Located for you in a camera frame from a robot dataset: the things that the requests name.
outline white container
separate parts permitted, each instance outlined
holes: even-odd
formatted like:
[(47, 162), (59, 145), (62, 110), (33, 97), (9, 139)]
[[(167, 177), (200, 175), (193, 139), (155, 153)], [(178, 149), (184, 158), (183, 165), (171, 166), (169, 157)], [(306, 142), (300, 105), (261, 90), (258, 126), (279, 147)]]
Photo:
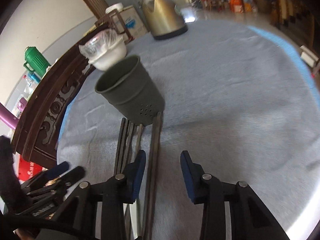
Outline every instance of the white container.
[(123, 4), (122, 3), (116, 3), (116, 4), (111, 5), (110, 7), (108, 7), (106, 9), (106, 14), (110, 13), (114, 9), (117, 9), (118, 12), (121, 12), (123, 10)]
[(127, 47), (124, 44), (123, 36), (120, 35), (117, 41), (105, 52), (95, 60), (89, 60), (89, 64), (95, 66), (96, 69), (106, 71), (115, 63), (125, 58), (127, 55)]

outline cup rim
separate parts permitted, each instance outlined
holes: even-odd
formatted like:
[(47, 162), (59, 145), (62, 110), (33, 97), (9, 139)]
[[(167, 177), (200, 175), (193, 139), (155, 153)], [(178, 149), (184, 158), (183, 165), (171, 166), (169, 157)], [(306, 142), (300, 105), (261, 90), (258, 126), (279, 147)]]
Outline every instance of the cup rim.
[(130, 56), (128, 56), (128, 57), (125, 57), (124, 59), (118, 61), (116, 64), (114, 64), (113, 66), (110, 67), (110, 68), (115, 67), (116, 65), (118, 65), (118, 64), (121, 63), (122, 61), (128, 60), (129, 58), (136, 58), (136, 59), (137, 59), (137, 63), (135, 64), (135, 66), (134, 66), (127, 74), (125, 74), (124, 76), (122, 76), (122, 77), (121, 77), (115, 84), (113, 84), (111, 87), (109, 87), (109, 88), (107, 88), (107, 89), (105, 89), (105, 90), (100, 91), (100, 90), (97, 89), (97, 86), (98, 86), (99, 81), (100, 81), (105, 75), (108, 74), (108, 71), (106, 71), (106, 72), (103, 73), (103, 74), (100, 76), (100, 78), (98, 79), (98, 81), (97, 81), (97, 83), (96, 83), (96, 85), (95, 85), (95, 87), (94, 87), (94, 91), (95, 91), (96, 93), (98, 93), (98, 94), (103, 94), (103, 93), (105, 93), (105, 92), (108, 92), (108, 91), (114, 89), (115, 87), (119, 86), (123, 81), (125, 81), (125, 80), (135, 71), (135, 69), (136, 69), (137, 66), (139, 65), (139, 63), (140, 63), (140, 56), (139, 56), (139, 55), (130, 55)]

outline gray tablecloth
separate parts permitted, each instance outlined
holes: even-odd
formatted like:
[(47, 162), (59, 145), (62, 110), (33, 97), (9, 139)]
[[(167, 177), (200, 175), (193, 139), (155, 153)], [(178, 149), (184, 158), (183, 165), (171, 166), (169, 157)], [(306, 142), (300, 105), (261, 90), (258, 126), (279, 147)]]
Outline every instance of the gray tablecloth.
[[(320, 198), (312, 198), (320, 177), (320, 99), (293, 47), (253, 27), (197, 21), (181, 36), (155, 41), (147, 34), (127, 48), (140, 55), (166, 101), (153, 239), (199, 238), (202, 205), (188, 199), (182, 150), (221, 181), (247, 181), (289, 237), (305, 239), (320, 217)], [(95, 70), (69, 106), (57, 156), (84, 166), (90, 183), (113, 174), (122, 118), (94, 92), (101, 74)], [(150, 138), (147, 127), (147, 155)]]

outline gold kettle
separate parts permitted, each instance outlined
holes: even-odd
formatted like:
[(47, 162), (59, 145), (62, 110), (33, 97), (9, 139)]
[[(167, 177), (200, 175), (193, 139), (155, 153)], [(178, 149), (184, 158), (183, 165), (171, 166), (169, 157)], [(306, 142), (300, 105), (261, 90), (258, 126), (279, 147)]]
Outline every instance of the gold kettle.
[(155, 40), (172, 38), (188, 30), (173, 0), (142, 0), (142, 11)]

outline utensil holder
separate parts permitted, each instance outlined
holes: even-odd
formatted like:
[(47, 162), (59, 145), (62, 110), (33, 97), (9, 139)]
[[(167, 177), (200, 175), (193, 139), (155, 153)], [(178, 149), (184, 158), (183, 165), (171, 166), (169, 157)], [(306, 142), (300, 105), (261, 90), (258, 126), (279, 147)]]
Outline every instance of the utensil holder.
[(164, 110), (164, 98), (137, 55), (110, 67), (97, 81), (95, 91), (135, 125), (152, 124)]

